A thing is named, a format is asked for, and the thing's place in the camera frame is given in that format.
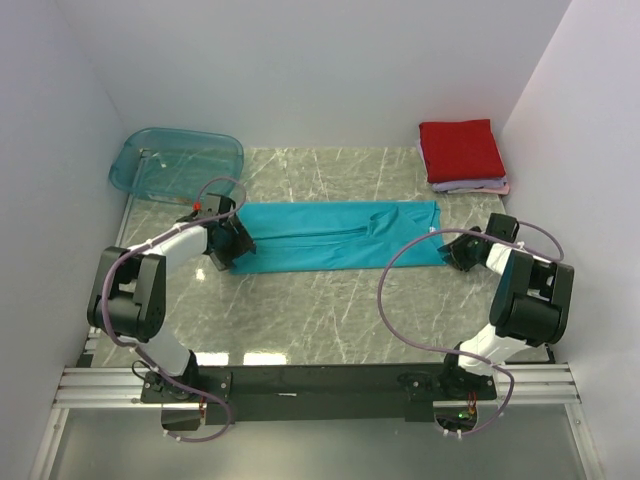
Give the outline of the teal t-shirt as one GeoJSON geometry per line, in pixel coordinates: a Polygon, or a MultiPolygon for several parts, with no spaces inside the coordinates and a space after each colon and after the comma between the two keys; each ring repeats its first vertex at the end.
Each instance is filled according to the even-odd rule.
{"type": "Polygon", "coordinates": [[[414,239],[440,228],[434,201],[251,203],[239,211],[256,245],[236,275],[385,267],[414,239]]]}

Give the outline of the teal transparent plastic basin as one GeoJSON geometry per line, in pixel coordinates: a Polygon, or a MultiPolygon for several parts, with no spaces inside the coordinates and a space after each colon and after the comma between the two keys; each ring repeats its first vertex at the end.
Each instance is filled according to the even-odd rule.
{"type": "Polygon", "coordinates": [[[243,166],[243,146],[231,136],[147,128],[124,142],[109,180],[142,200],[191,205],[199,193],[230,195],[243,166]]]}

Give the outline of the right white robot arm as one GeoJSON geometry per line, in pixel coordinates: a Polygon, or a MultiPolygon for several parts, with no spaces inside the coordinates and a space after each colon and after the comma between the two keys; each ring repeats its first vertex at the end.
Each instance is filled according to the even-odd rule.
{"type": "Polygon", "coordinates": [[[491,214],[487,228],[478,227],[439,249],[450,266],[467,272],[477,265],[498,274],[488,324],[448,354],[439,374],[444,395],[460,399],[474,383],[492,375],[493,367],[513,355],[557,343],[565,333],[574,269],[546,260],[517,246],[520,222],[491,214]]]}

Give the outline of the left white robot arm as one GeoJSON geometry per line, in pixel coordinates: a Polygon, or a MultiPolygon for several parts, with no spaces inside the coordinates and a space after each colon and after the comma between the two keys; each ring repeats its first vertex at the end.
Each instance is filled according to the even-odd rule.
{"type": "Polygon", "coordinates": [[[137,246],[109,247],[99,260],[87,307],[89,325],[165,372],[164,389],[179,402],[199,392],[199,367],[195,354],[164,325],[167,277],[198,256],[229,271],[237,259],[254,254],[256,245],[237,210],[231,198],[208,193],[169,231],[137,246]]]}

